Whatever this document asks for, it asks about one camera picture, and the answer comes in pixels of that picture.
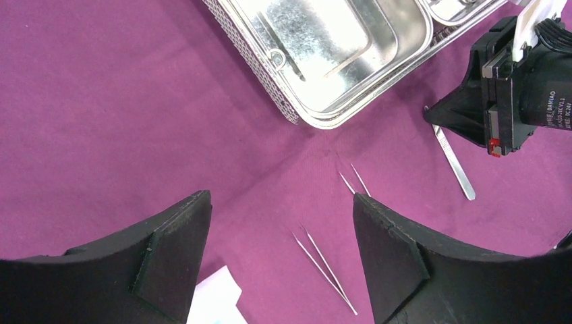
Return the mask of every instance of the metal tweezers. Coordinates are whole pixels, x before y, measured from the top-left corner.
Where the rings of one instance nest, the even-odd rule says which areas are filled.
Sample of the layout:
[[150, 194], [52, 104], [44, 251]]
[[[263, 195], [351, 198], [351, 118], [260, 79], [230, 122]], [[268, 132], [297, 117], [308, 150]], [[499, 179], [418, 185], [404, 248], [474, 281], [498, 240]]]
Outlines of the metal tweezers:
[[457, 156], [453, 152], [447, 137], [445, 137], [445, 133], [443, 133], [441, 127], [437, 125], [433, 125], [433, 131], [437, 137], [437, 140], [439, 141], [439, 145], [441, 145], [441, 149], [447, 157], [447, 161], [449, 162], [451, 169], [453, 169], [453, 172], [455, 173], [455, 177], [457, 177], [457, 181], [459, 181], [459, 184], [461, 185], [461, 189], [463, 189], [463, 192], [465, 193], [465, 196], [469, 200], [475, 200], [475, 190], [473, 189], [469, 178], [467, 178], [465, 171], [463, 171], [463, 168], [461, 167]]
[[[366, 187], [366, 184], [364, 183], [362, 177], [360, 176], [360, 174], [358, 173], [358, 171], [355, 169], [355, 167], [353, 166], [353, 164], [350, 164], [351, 168], [353, 169], [353, 172], [355, 173], [355, 175], [357, 176], [358, 180], [360, 181], [360, 183], [362, 184], [362, 187], [364, 187], [364, 190], [366, 191], [366, 194], [368, 194], [369, 197], [371, 197], [372, 195], [370, 194], [370, 191], [368, 190], [368, 187]], [[345, 177], [343, 176], [343, 174], [341, 174], [341, 172], [339, 172], [342, 180], [345, 182], [345, 185], [347, 186], [347, 188], [349, 189], [349, 191], [351, 191], [352, 194], [355, 194], [355, 190], [351, 187], [351, 184], [349, 184], [349, 182], [345, 179]]]
[[320, 251], [320, 249], [318, 248], [318, 246], [316, 245], [314, 239], [312, 238], [312, 236], [310, 235], [310, 233], [308, 232], [308, 230], [302, 225], [300, 224], [300, 227], [302, 227], [302, 229], [306, 232], [306, 235], [308, 236], [308, 238], [310, 239], [310, 242], [312, 243], [312, 245], [314, 246], [314, 248], [316, 249], [316, 252], [318, 252], [318, 255], [320, 256], [320, 258], [322, 259], [322, 261], [324, 262], [324, 264], [326, 265], [326, 268], [328, 268], [328, 272], [330, 273], [330, 275], [332, 276], [332, 278], [334, 279], [335, 283], [332, 282], [332, 280], [330, 279], [330, 277], [328, 277], [328, 275], [326, 274], [326, 272], [322, 269], [322, 267], [320, 267], [320, 265], [316, 262], [316, 260], [312, 257], [312, 255], [308, 252], [308, 250], [304, 247], [304, 245], [300, 242], [300, 240], [298, 240], [298, 238], [296, 237], [296, 234], [294, 234], [294, 232], [292, 232], [292, 235], [294, 236], [294, 238], [296, 239], [296, 242], [298, 243], [298, 245], [300, 245], [300, 247], [302, 248], [302, 250], [304, 250], [304, 252], [306, 253], [306, 255], [310, 258], [310, 260], [313, 262], [313, 264], [318, 268], [318, 270], [320, 270], [320, 272], [324, 275], [324, 277], [326, 278], [326, 280], [332, 285], [332, 287], [334, 287], [334, 289], [336, 289], [336, 292], [338, 292], [338, 294], [342, 297], [343, 301], [351, 308], [351, 311], [357, 315], [358, 312], [355, 311], [355, 308], [353, 307], [353, 305], [349, 302], [349, 299], [347, 298], [347, 295], [345, 294], [345, 292], [343, 291], [343, 288], [341, 287], [341, 284], [339, 283], [338, 278], [336, 277], [336, 275], [334, 275], [334, 272], [332, 271], [332, 268], [330, 268], [330, 265], [328, 264], [328, 262], [326, 261], [326, 258], [324, 258], [324, 255], [322, 254], [322, 252]]

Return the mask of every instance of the red component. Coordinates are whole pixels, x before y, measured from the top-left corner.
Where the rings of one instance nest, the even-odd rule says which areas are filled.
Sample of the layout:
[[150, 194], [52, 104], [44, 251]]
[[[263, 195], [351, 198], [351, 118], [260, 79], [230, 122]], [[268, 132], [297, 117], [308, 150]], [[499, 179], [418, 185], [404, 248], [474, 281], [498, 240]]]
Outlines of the red component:
[[501, 147], [501, 140], [496, 138], [491, 138], [488, 141], [488, 151], [493, 157], [501, 157], [500, 154], [494, 152], [495, 147]]

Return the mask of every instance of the stainless steel tray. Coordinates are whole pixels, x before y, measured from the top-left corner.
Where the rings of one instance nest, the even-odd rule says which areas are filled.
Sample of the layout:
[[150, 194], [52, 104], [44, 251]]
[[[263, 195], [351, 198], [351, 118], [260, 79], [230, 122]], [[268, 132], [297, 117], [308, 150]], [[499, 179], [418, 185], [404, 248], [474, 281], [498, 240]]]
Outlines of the stainless steel tray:
[[500, 7], [433, 34], [423, 0], [203, 0], [291, 122], [331, 129]]
[[445, 26], [464, 24], [494, 0], [420, 0], [433, 19]]

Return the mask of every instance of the purple fabric surface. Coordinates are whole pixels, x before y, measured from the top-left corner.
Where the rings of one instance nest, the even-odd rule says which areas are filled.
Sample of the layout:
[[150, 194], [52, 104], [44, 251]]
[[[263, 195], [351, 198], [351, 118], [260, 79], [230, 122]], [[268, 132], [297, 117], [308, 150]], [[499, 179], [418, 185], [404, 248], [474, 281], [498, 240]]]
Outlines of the purple fabric surface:
[[[372, 323], [337, 173], [358, 185], [350, 163], [380, 202], [470, 244], [533, 255], [572, 228], [570, 133], [538, 130], [502, 159], [447, 133], [469, 202], [422, 120], [512, 5], [333, 131], [287, 122], [200, 0], [7, 0], [0, 12], [1, 258], [61, 254], [209, 189], [201, 279], [228, 265], [250, 324]], [[291, 237], [299, 221], [359, 316]]]

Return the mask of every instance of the black cable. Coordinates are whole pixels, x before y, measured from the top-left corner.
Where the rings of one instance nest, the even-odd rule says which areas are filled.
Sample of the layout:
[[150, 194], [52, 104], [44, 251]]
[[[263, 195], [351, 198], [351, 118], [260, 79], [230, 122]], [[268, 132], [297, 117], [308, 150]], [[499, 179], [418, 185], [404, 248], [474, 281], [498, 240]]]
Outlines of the black cable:
[[538, 40], [548, 49], [564, 55], [572, 55], [572, 33], [559, 26], [552, 19], [545, 19], [534, 31]]
[[543, 21], [538, 24], [542, 34], [550, 35], [554, 40], [558, 40], [567, 46], [572, 46], [572, 33], [561, 28], [553, 20]]

